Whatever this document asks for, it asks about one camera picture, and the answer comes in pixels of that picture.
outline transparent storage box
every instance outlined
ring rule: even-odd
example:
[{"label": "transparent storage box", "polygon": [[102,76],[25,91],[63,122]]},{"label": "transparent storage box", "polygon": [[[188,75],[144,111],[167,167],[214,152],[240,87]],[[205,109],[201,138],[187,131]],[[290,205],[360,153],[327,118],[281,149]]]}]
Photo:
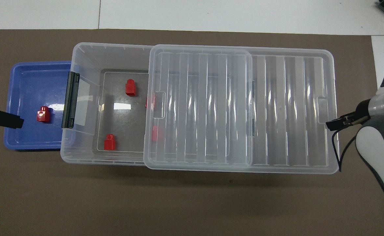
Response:
[{"label": "transparent storage box", "polygon": [[[336,118],[333,57],[326,50],[81,43],[71,69],[80,85],[75,125],[63,130],[67,162],[337,170],[325,126]],[[126,96],[127,79],[143,93]],[[114,109],[117,103],[131,109]],[[107,133],[117,137],[117,150],[101,149]]]}]

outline black clip handle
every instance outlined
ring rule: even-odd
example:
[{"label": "black clip handle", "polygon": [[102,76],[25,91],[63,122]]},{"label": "black clip handle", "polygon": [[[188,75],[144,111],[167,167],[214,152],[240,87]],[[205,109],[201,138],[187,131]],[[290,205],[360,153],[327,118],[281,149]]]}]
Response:
[{"label": "black clip handle", "polygon": [[62,114],[62,128],[73,128],[75,107],[77,105],[78,83],[80,74],[70,71],[68,73],[67,91],[65,92],[65,104]]}]

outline translucent lid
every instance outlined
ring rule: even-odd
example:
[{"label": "translucent lid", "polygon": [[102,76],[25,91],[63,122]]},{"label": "translucent lid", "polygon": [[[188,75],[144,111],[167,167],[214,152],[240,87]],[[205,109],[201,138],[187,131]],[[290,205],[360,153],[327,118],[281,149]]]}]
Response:
[{"label": "translucent lid", "polygon": [[334,173],[330,52],[157,45],[144,163],[152,169]]}]

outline white floor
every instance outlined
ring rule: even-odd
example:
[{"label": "white floor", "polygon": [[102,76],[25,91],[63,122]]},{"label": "white floor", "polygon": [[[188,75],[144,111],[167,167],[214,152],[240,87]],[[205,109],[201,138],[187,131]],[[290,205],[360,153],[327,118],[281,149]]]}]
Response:
[{"label": "white floor", "polygon": [[373,35],[384,75],[378,0],[0,0],[0,29],[144,29]]}]

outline brown mat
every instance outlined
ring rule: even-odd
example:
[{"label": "brown mat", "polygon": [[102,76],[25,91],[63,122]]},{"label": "brown mat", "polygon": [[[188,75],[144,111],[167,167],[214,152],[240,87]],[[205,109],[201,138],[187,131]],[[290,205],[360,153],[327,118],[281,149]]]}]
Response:
[{"label": "brown mat", "polygon": [[[376,91],[370,36],[0,30],[0,109],[13,64],[71,60],[78,42],[327,49],[339,115]],[[0,235],[384,235],[384,194],[354,147],[334,175],[162,171],[8,150],[3,130]],[[355,130],[343,132],[341,143]]]}]

